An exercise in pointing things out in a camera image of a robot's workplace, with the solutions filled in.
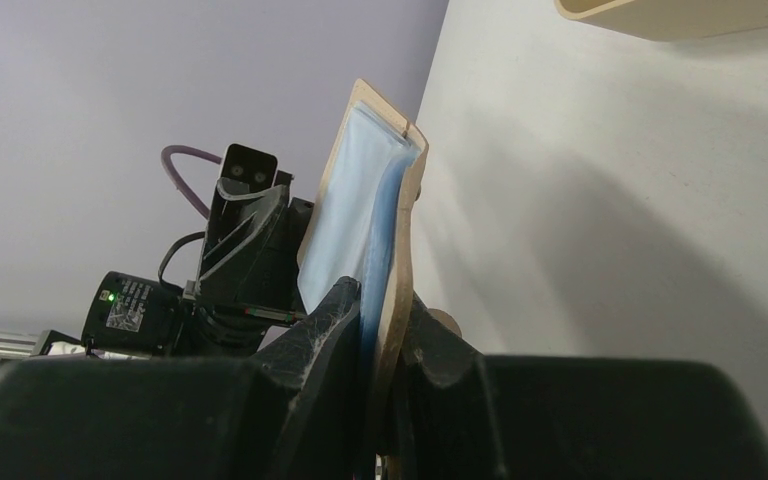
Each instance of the black cable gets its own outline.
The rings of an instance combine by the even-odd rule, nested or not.
[[[174,283],[169,283],[166,280],[164,280],[163,272],[166,270],[166,266],[169,265],[169,261],[172,260],[172,257],[174,257],[176,253],[178,253],[178,250],[180,250],[181,247],[183,247],[188,243],[195,242],[196,240],[201,240],[202,238],[204,238],[204,231],[191,233],[189,235],[185,235],[179,238],[178,240],[175,240],[175,243],[173,243],[172,246],[169,247],[169,251],[166,252],[166,256],[163,257],[163,261],[160,262],[160,267],[157,269],[157,280],[160,282],[161,287],[177,295],[181,295],[182,293],[184,293],[183,288],[179,287],[178,285],[175,285]]]

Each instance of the cable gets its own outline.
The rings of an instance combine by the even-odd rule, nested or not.
[[[176,293],[178,295],[184,293],[184,289],[179,287],[178,285],[175,285],[174,283],[169,283],[166,280],[163,279],[163,272],[166,270],[166,266],[169,265],[169,260],[172,260],[172,257],[175,256],[176,253],[178,253],[178,250],[181,249],[184,245],[188,243],[195,242],[196,240],[201,240],[204,238],[204,232],[195,232],[191,233],[189,235],[183,236],[179,238],[178,240],[175,240],[175,243],[172,244],[171,247],[169,247],[169,251],[166,252],[166,256],[163,257],[163,260],[160,262],[160,267],[157,269],[157,280],[160,282],[160,286],[169,290],[170,292]]]
[[[184,178],[181,177],[181,174],[178,173],[175,165],[172,164],[172,155],[176,153],[201,158],[202,160],[207,160],[208,162],[217,165],[222,163],[222,158],[217,157],[212,153],[205,152],[204,150],[188,147],[186,145],[169,145],[160,152],[160,163],[163,164],[163,169],[166,170],[166,174],[169,175],[172,183],[175,184],[175,188],[184,195],[184,198],[190,202],[190,205],[198,210],[202,217],[207,218],[208,215],[210,215],[210,209],[207,208],[207,205],[205,205],[198,195],[196,195],[196,192],[187,185],[187,182],[185,182]]]

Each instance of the light blue fabric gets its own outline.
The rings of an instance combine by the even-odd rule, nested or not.
[[[418,153],[365,104],[359,102],[352,108],[299,268],[298,286],[305,310],[313,311],[342,276],[363,283],[378,185],[387,165],[406,157],[415,160]]]

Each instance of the white table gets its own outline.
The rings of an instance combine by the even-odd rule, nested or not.
[[[693,359],[768,433],[768,29],[658,44],[451,0],[416,289],[485,352]]]

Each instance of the tan plastic container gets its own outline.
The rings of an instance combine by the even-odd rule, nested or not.
[[[555,0],[565,18],[655,41],[768,27],[768,0]]]

